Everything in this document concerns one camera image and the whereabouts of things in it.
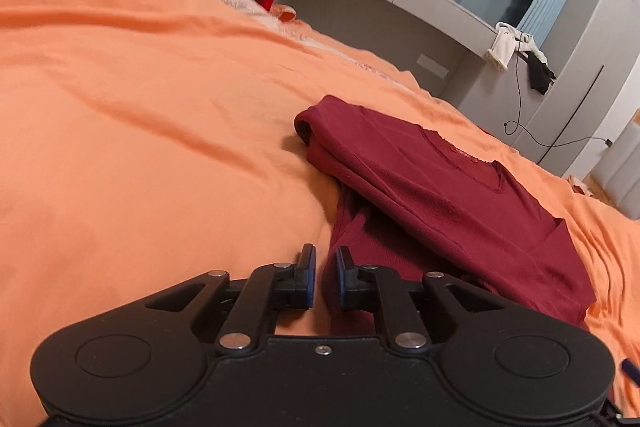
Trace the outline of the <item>cream cloth on ledge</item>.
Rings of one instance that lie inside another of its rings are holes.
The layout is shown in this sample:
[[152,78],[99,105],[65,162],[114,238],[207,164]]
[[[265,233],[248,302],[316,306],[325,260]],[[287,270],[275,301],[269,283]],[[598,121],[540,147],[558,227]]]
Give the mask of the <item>cream cloth on ledge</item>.
[[515,52],[533,53],[542,64],[547,65],[547,57],[538,48],[532,35],[520,31],[505,22],[496,23],[495,40],[485,52],[485,60],[494,65],[499,72],[506,72]]

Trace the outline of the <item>maroon knit sweater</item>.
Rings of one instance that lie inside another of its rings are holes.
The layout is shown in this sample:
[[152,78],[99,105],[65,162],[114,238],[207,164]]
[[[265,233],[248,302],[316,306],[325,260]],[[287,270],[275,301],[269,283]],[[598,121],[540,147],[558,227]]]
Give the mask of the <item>maroon knit sweater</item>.
[[328,95],[294,127],[311,166],[340,188],[330,248],[409,281],[459,277],[582,327],[596,300],[565,221],[499,161],[433,130]]

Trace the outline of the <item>white wall socket plate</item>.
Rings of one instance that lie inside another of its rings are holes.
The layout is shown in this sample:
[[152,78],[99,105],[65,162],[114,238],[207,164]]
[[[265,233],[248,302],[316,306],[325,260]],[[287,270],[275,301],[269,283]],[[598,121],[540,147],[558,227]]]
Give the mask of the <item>white wall socket plate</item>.
[[437,63],[432,60],[431,57],[428,57],[424,54],[421,54],[416,60],[416,64],[420,65],[424,69],[428,70],[431,74],[437,76],[438,78],[446,78],[449,72],[449,69],[442,64]]

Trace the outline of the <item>grey built-in wall cabinet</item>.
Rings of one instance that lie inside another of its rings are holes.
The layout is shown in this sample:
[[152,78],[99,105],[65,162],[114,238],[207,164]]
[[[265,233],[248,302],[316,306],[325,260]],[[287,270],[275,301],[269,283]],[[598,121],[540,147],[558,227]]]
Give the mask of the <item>grey built-in wall cabinet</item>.
[[[419,86],[555,174],[588,171],[616,134],[605,121],[639,63],[639,0],[567,0],[541,46],[556,79],[529,88],[521,53],[485,60],[496,25],[452,0],[282,0],[318,31],[408,70]],[[438,78],[424,54],[449,69]]]

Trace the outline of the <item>black cloth on ledge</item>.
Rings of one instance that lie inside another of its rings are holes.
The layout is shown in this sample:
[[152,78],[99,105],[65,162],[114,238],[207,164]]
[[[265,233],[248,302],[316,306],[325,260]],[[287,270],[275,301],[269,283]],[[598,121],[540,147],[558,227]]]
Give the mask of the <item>black cloth on ledge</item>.
[[529,88],[546,95],[555,82],[555,73],[533,52],[521,53],[521,57],[525,58],[527,64]]

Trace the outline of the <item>grey padded headboard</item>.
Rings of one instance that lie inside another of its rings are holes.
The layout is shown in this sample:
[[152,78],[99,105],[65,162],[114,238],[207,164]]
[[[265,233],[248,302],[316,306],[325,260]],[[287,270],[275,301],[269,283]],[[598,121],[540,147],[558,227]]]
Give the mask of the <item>grey padded headboard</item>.
[[590,173],[594,194],[631,220],[639,219],[639,111]]

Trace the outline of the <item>orange bed sheet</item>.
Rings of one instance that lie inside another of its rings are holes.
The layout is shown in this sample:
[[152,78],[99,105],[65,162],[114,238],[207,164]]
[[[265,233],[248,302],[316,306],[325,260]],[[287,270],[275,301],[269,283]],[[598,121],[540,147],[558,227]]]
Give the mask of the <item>orange bed sheet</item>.
[[62,327],[316,245],[338,190],[294,119],[332,94],[505,165],[563,218],[588,329],[639,355],[639,225],[575,194],[376,55],[218,0],[1,0],[1,421],[43,409],[32,352]]

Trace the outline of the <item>pink patterned pillow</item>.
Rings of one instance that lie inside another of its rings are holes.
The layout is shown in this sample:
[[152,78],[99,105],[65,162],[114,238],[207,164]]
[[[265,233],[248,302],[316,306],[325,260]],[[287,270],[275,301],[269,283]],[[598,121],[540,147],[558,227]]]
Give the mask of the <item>pink patterned pillow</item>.
[[230,6],[230,8],[238,11],[240,13],[245,13],[251,16],[257,15],[269,15],[270,12],[263,8],[258,2],[255,0],[218,0],[225,5]]

